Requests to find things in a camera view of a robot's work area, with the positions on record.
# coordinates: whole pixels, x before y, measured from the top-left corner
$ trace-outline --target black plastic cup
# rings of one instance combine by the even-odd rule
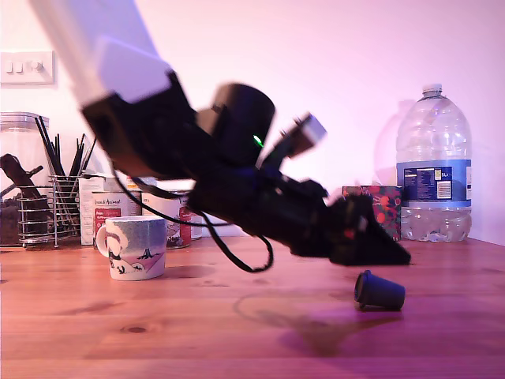
[[[405,302],[405,288],[366,270],[357,277],[354,300],[360,303],[362,309],[366,306],[379,306],[388,310],[400,310]]]

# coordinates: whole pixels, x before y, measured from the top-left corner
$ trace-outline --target bottle label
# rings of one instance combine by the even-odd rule
[[[396,165],[402,206],[457,208],[472,205],[470,159],[427,160]]]

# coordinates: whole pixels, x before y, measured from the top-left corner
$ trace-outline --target wooden table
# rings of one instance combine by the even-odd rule
[[[266,260],[258,239],[226,242]],[[504,378],[505,247],[403,244],[413,265],[370,268],[406,287],[401,312],[357,309],[365,268],[278,244],[248,274],[203,239],[142,282],[93,248],[4,249],[2,378]]]

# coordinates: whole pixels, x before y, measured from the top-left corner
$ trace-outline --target plastic water bottle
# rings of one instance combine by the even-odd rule
[[[464,240],[472,226],[471,133],[441,84],[423,87],[398,129],[396,152],[402,238]]]

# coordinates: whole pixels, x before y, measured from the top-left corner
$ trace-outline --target wall switch plate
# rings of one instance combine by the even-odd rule
[[[53,84],[54,52],[3,51],[0,71],[2,84]]]

